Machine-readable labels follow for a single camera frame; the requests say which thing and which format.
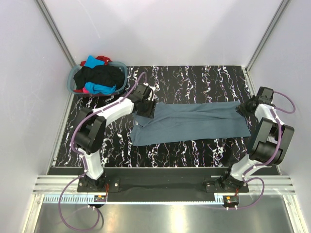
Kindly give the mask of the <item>grey blue t shirt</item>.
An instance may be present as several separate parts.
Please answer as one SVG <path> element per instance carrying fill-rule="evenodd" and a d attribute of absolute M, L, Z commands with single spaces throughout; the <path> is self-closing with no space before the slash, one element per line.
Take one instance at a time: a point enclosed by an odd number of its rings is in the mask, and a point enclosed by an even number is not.
<path fill-rule="evenodd" d="M 246 120 L 237 112 L 239 101 L 155 106 L 154 118 L 133 115 L 133 146 L 199 139 L 249 137 Z"/>

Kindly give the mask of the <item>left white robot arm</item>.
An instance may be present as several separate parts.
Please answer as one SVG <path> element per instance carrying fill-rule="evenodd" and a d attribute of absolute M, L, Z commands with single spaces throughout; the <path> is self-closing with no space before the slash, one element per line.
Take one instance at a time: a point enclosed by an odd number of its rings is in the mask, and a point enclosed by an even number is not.
<path fill-rule="evenodd" d="M 153 118 L 156 106 L 155 89 L 147 83 L 139 84 L 107 106 L 81 110 L 70 142 L 72 151 L 78 154 L 84 166 L 84 175 L 79 178 L 79 192 L 100 192 L 108 187 L 100 159 L 106 127 L 132 113 Z"/>

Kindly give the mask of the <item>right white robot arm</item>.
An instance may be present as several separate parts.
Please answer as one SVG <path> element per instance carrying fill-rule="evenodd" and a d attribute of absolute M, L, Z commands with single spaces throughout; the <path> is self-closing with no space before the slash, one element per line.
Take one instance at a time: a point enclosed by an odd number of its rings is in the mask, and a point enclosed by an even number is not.
<path fill-rule="evenodd" d="M 294 135 L 294 128 L 285 124 L 277 111 L 292 114 L 273 104 L 274 94 L 280 94 L 268 87 L 260 87 L 250 100 L 240 104 L 237 112 L 242 116 L 253 115 L 258 120 L 256 130 L 251 133 L 247 155 L 231 166 L 220 179 L 220 187 L 225 192 L 233 192 L 246 186 L 248 177 L 261 168 L 279 165 L 288 150 Z"/>

